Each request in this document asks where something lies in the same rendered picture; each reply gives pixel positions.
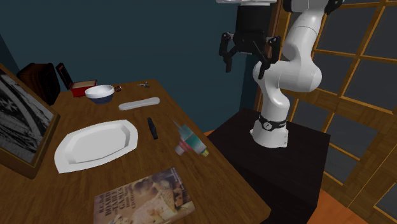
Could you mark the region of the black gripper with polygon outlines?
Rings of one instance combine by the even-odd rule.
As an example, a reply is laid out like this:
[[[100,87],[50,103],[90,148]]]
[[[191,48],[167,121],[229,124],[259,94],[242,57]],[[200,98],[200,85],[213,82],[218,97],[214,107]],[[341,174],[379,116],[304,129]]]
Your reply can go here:
[[[231,40],[235,45],[228,50],[228,44]],[[271,49],[269,57],[266,52],[264,53],[266,45]],[[237,52],[256,55],[261,62],[258,73],[258,79],[261,80],[264,77],[265,70],[279,60],[280,47],[280,36],[267,38],[267,7],[244,5],[238,6],[234,35],[230,32],[224,32],[221,35],[218,53],[219,56],[223,57],[227,73],[232,70],[232,57]]]

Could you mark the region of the wooden lattice window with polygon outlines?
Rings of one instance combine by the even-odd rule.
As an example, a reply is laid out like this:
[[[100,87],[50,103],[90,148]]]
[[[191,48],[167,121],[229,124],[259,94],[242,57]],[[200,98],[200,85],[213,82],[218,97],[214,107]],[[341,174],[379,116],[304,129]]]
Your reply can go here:
[[[288,90],[288,120],[329,134],[322,189],[368,224],[397,224],[397,0],[310,16],[323,79]]]

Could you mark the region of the dark robot stand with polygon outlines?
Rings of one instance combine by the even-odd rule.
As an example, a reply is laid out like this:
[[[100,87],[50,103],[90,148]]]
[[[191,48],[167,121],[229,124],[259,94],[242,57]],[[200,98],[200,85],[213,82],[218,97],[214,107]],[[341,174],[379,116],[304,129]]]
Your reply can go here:
[[[244,108],[208,138],[271,208],[261,224],[307,224],[317,207],[330,135],[289,122],[287,147],[264,148],[250,133],[258,116]]]

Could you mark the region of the pale grey oblong case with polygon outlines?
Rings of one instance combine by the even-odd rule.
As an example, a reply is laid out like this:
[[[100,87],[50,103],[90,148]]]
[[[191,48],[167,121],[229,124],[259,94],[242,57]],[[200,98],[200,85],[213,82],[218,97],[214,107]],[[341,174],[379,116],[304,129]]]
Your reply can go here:
[[[118,106],[118,108],[121,111],[126,111],[126,110],[145,107],[145,106],[157,105],[159,103],[160,103],[160,99],[158,97],[150,97],[150,98],[139,100],[139,101],[122,103]]]

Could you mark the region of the small black pen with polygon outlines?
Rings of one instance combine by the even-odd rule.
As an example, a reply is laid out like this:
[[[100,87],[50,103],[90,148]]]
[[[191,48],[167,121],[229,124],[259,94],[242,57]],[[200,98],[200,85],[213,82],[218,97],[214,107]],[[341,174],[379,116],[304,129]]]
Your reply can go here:
[[[151,132],[153,138],[158,139],[157,129],[155,127],[153,120],[150,117],[148,117],[147,121],[148,121],[148,126],[149,126],[149,129],[150,129],[150,132]]]

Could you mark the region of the white and blue bowl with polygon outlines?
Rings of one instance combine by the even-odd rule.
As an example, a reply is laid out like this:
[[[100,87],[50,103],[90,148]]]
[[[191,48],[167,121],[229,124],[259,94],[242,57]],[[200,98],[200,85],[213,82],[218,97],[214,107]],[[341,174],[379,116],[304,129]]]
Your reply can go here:
[[[98,85],[85,90],[85,96],[95,104],[109,103],[114,95],[115,89],[111,85]]]

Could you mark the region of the open red box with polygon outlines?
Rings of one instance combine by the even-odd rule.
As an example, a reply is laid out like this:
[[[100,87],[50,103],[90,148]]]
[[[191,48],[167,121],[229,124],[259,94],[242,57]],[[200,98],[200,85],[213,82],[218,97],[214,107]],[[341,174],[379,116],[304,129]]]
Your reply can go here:
[[[85,96],[85,91],[88,88],[94,87],[97,85],[97,80],[89,80],[89,81],[77,81],[74,82],[67,69],[63,63],[59,63],[55,67],[56,71],[58,72],[61,80],[63,81],[64,85],[68,90],[72,92],[73,97],[83,97]]]

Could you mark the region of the board games book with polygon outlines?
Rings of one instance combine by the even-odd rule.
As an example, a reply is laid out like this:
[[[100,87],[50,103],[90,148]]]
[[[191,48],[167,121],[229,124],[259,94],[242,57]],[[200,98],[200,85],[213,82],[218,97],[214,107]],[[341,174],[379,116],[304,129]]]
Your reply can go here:
[[[94,224],[172,224],[195,206],[175,167],[94,198]]]

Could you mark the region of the white octagonal plate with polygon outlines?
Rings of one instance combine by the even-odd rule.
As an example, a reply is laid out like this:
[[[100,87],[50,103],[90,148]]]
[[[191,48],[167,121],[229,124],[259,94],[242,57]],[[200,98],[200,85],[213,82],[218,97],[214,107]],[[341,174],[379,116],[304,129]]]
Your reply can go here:
[[[81,171],[111,162],[137,147],[138,131],[128,120],[97,123],[63,138],[55,154],[60,174]]]

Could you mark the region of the framed black and white picture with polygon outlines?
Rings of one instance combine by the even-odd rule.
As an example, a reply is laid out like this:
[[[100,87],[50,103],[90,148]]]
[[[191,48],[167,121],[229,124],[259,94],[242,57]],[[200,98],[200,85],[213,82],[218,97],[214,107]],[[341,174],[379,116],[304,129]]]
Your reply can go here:
[[[0,164],[36,177],[60,115],[0,63]]]

